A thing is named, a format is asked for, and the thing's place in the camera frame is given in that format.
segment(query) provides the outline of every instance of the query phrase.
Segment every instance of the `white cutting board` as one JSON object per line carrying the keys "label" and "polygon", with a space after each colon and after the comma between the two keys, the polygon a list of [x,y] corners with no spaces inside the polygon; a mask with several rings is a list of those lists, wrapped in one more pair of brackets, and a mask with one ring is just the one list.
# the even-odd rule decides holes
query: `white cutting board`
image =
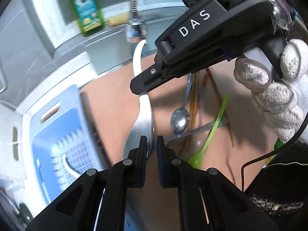
{"label": "white cutting board", "polygon": [[13,128],[16,140],[22,140],[23,118],[14,110],[0,104],[0,180],[25,180],[22,143],[13,147]]}

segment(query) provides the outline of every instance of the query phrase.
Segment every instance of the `white letter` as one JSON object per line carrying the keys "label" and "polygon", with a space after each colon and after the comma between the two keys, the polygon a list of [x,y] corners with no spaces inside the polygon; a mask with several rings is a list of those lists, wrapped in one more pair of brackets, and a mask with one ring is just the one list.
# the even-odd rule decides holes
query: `white letter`
{"label": "white letter", "polygon": [[185,27],[180,28],[179,31],[180,31],[180,33],[182,34],[183,37],[187,36],[187,34],[188,34],[188,30],[187,30],[187,28],[185,28]]}
{"label": "white letter", "polygon": [[192,23],[192,29],[195,29],[195,26],[196,25],[200,25],[200,23],[198,23],[198,22],[196,22],[195,20],[193,20],[193,19],[190,19],[190,22]]}
{"label": "white letter", "polygon": [[199,15],[202,16],[202,17],[206,16],[206,18],[203,18],[203,20],[209,19],[210,18],[210,14],[209,13],[203,14],[204,12],[205,12],[205,10],[200,11]]}

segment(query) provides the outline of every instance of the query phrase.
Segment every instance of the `knitted glove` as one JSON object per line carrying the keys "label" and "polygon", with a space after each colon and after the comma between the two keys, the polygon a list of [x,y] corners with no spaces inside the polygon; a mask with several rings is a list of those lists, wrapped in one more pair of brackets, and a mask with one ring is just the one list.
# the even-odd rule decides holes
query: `knitted glove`
{"label": "knitted glove", "polygon": [[[252,103],[263,112],[282,142],[290,140],[308,111],[308,46],[292,39],[280,58],[282,82],[273,82],[270,71],[248,58],[235,61],[234,77],[251,90]],[[308,143],[307,128],[301,142]]]}

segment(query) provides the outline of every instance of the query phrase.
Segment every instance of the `white window frame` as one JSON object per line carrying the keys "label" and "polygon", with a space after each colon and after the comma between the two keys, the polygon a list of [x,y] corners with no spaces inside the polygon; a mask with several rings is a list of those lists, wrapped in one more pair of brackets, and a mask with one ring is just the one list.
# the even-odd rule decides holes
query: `white window frame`
{"label": "white window frame", "polygon": [[[185,6],[182,0],[137,0],[138,10]],[[66,25],[58,0],[32,0],[36,15],[49,40],[56,49],[64,42],[81,33],[76,21]],[[129,2],[114,4],[101,9],[104,18],[129,11]]]}

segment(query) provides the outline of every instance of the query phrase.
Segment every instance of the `yellow sponge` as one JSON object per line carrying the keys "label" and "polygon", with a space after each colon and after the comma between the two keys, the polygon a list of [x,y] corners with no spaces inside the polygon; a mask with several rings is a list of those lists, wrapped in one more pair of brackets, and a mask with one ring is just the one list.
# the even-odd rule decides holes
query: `yellow sponge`
{"label": "yellow sponge", "polygon": [[115,16],[107,17],[106,23],[110,27],[117,26],[117,25],[120,25],[120,24],[124,24],[128,20],[128,15],[129,15],[129,12],[125,12],[125,13],[122,13],[122,14],[117,14]]}

